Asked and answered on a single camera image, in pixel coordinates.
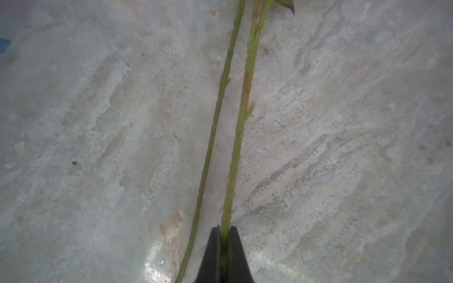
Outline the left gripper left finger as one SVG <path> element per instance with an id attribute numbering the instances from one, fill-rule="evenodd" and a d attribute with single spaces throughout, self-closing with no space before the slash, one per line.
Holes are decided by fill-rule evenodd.
<path id="1" fill-rule="evenodd" d="M 195 283 L 221 282 L 221 236 L 219 226 L 211 229 Z"/>

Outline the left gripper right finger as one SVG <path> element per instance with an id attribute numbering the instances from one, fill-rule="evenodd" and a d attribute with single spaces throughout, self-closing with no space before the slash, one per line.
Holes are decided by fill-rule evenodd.
<path id="1" fill-rule="evenodd" d="M 236 226 L 230 228 L 228 235 L 228 282 L 254 283 Z"/>

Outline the pink rose flower stem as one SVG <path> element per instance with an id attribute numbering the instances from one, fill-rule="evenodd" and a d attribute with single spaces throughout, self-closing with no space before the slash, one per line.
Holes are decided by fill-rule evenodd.
<path id="1" fill-rule="evenodd" d="M 254 1 L 251 14 L 251 28 L 247 45 L 247 56 L 245 59 L 243 88 L 241 92 L 241 100 L 239 105 L 237 125 L 235 129 L 234 145 L 232 148 L 230 171 L 228 174 L 228 182 L 226 186 L 225 200 L 223 213 L 220 225 L 221 239 L 221 261 L 220 272 L 221 282 L 228 281 L 228 263 L 227 263 L 227 243 L 229 240 L 229 230 L 231 226 L 232 206 L 234 203 L 235 186 L 239 168 L 239 159 L 241 155 L 241 146 L 244 137 L 245 122 L 251 116 L 255 107 L 255 103 L 249 103 L 252 79 L 254 76 L 255 63 L 257 58 L 257 50 L 260 42 L 261 32 L 265 26 L 265 21 L 270 9 L 274 5 L 280 5 L 288 8 L 291 12 L 294 10 L 294 1 Z"/>

